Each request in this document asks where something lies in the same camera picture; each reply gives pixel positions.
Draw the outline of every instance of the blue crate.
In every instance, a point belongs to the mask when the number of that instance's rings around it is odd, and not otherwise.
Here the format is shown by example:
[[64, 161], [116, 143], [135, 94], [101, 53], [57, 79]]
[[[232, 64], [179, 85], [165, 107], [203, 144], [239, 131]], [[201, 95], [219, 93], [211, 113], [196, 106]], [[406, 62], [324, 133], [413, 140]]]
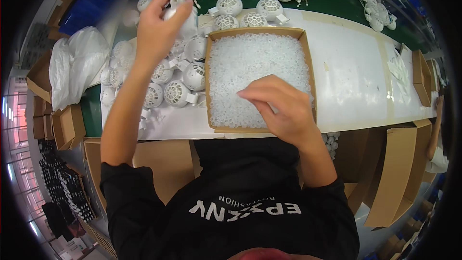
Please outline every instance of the blue crate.
[[86, 26], [96, 26], [114, 0], [75, 0], [61, 19], [59, 32], [72, 35]]

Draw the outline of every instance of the black sweatshirt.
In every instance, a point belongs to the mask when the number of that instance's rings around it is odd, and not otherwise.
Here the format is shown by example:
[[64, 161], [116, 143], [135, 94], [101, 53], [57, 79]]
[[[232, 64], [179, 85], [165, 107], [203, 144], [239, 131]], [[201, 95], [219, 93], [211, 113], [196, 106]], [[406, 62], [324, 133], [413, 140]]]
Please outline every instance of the black sweatshirt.
[[231, 161], [164, 205], [148, 167], [102, 164], [109, 234], [118, 258], [227, 259], [253, 247], [355, 260], [359, 238], [341, 180], [300, 189], [262, 157]]

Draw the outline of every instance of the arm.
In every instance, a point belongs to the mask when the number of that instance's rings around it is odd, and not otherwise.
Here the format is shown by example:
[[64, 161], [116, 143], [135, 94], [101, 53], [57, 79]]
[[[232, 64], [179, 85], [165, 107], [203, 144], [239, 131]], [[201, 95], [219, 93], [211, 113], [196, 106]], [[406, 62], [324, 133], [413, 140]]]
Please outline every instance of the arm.
[[[256, 106], [271, 133], [298, 148], [307, 187], [327, 186], [337, 179], [334, 164], [314, 122], [309, 95], [275, 75], [253, 81], [237, 94]], [[278, 113], [273, 112], [269, 102]]]
[[101, 161], [112, 166], [131, 164], [147, 87], [156, 65], [165, 58], [192, 9], [187, 0], [168, 21], [161, 19], [169, 0], [152, 0], [141, 13], [135, 63], [109, 113], [101, 136]]
[[439, 96], [436, 100], [436, 122], [431, 129], [431, 138], [430, 142], [428, 143], [426, 156], [428, 160], [432, 160], [433, 156], [435, 155], [436, 146], [438, 144], [438, 135], [439, 130], [441, 128], [441, 113], [443, 112], [443, 101], [444, 97]]

